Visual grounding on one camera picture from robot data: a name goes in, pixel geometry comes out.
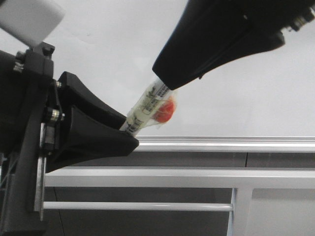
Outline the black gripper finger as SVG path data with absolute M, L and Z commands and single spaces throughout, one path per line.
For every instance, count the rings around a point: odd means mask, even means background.
M 190 0 L 152 70 L 175 90 L 228 62 L 284 45 L 265 36 L 234 0 Z

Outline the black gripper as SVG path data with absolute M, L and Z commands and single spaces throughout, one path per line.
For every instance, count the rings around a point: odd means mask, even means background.
M 237 0 L 252 29 L 262 37 L 261 52 L 284 45 L 281 30 L 299 31 L 315 19 L 313 0 Z
M 74 74 L 53 78 L 54 46 L 0 54 L 0 233 L 41 236 L 46 172 L 139 145 L 119 129 L 126 117 Z

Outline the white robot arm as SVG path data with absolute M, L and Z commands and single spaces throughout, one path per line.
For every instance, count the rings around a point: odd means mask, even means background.
M 45 175 L 139 144 L 120 130 L 125 117 L 76 75 L 54 79 L 54 46 L 44 39 L 64 17 L 51 0 L 3 0 L 0 27 L 27 49 L 0 54 L 0 233 L 41 236 Z

